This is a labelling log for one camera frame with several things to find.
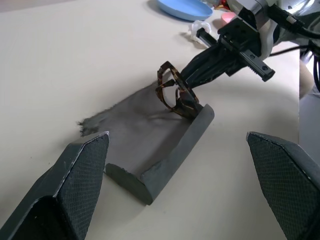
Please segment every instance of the table surface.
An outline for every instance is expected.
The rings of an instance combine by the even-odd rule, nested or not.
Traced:
[[[187,30],[153,0],[75,0],[0,14],[0,226],[80,136],[78,121],[149,85],[165,61],[181,70],[202,51]],[[246,68],[195,89],[215,119],[151,206],[105,176],[86,240],[284,240],[246,133],[298,142],[299,53],[265,62],[276,71],[266,83]]]

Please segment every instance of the blue bowl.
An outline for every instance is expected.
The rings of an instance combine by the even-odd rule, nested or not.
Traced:
[[[156,0],[159,8],[180,19],[204,21],[213,13],[212,9],[200,0]]]

